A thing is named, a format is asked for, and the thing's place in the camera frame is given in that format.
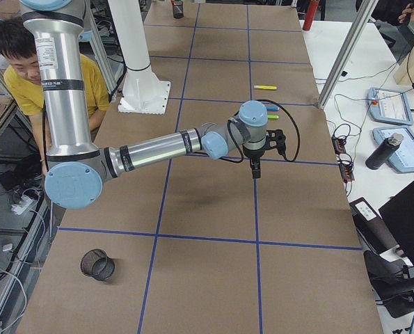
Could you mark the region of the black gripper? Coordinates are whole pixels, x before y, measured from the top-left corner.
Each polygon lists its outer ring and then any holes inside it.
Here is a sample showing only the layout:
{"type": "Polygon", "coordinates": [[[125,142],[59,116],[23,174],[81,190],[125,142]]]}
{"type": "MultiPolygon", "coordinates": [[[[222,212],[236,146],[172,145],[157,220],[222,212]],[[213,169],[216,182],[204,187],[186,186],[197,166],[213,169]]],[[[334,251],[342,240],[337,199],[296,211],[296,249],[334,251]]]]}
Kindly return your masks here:
{"type": "Polygon", "coordinates": [[[243,154],[249,159],[253,179],[261,178],[260,158],[264,155],[264,152],[264,148],[252,149],[243,146],[243,154]]]}

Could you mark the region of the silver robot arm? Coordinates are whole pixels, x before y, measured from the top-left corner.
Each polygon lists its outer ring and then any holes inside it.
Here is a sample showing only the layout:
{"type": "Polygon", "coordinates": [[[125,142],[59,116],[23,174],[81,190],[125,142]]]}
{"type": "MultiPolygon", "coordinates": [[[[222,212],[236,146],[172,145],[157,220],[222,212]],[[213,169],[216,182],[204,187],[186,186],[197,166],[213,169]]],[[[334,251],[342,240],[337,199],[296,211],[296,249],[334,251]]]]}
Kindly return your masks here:
{"type": "Polygon", "coordinates": [[[225,125],[212,123],[136,145],[99,148],[90,135],[79,36],[89,20],[87,1],[22,1],[24,26],[33,34],[51,132],[45,191],[66,209],[94,203],[103,184],[122,173],[204,151],[219,159],[231,150],[264,154],[265,105],[245,102],[225,125]]]}

